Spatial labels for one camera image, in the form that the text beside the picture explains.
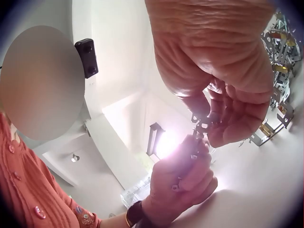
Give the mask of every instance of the light fixture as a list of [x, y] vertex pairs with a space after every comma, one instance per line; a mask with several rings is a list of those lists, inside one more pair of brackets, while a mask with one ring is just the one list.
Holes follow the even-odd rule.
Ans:
[[149, 135], [149, 142], [147, 148], [147, 155], [151, 156], [152, 154], [156, 154], [156, 145], [161, 137], [161, 135], [165, 131], [161, 128], [158, 123], [154, 123], [150, 126], [150, 135]]
[[72, 162], [76, 162], [76, 161], [79, 161], [80, 157], [79, 156], [76, 156], [75, 154], [73, 154], [73, 157], [72, 157]]
[[174, 132], [164, 132], [157, 145], [156, 145], [156, 156], [159, 159], [163, 159], [170, 155], [179, 145], [177, 136], [174, 134]]

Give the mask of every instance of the pile of metal parts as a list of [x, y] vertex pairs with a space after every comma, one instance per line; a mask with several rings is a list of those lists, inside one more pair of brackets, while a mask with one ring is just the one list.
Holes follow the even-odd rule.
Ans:
[[260, 138], [256, 133], [249, 137], [249, 143], [254, 142], [257, 146], [261, 146], [271, 139], [282, 128], [287, 128], [293, 118], [293, 107], [289, 104], [290, 83], [294, 78], [293, 67], [296, 62], [303, 59], [303, 45], [297, 43], [292, 33], [295, 29], [289, 26], [289, 21], [281, 12], [275, 13], [276, 23], [268, 31], [261, 34], [261, 40], [264, 48], [268, 52], [269, 59], [274, 73], [274, 93], [271, 97], [270, 107], [272, 110], [278, 108], [282, 113], [277, 114], [280, 124], [271, 127], [267, 123], [267, 119], [260, 126], [260, 130], [265, 135]]

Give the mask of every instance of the wrinkled hand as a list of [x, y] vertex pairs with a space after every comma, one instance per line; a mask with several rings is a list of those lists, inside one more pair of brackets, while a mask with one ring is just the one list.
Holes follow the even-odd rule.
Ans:
[[[217, 179], [210, 170], [208, 141], [200, 142], [197, 159], [193, 160], [191, 154], [195, 147], [197, 141], [188, 135], [171, 155], [153, 167], [150, 195], [142, 202], [142, 207], [157, 226], [169, 225], [182, 212], [205, 201], [217, 187]], [[179, 192], [171, 189], [177, 184]]]
[[194, 114], [219, 121], [208, 134], [210, 144], [219, 147], [252, 135], [273, 90], [260, 39], [272, 6], [266, 0], [146, 0], [146, 6], [165, 85]]

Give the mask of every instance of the black watch strap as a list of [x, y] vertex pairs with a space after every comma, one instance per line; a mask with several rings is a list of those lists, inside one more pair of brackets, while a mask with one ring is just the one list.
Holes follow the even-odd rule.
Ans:
[[141, 207], [141, 201], [136, 202], [128, 209], [126, 221], [130, 227], [155, 228], [151, 221], [145, 216]]

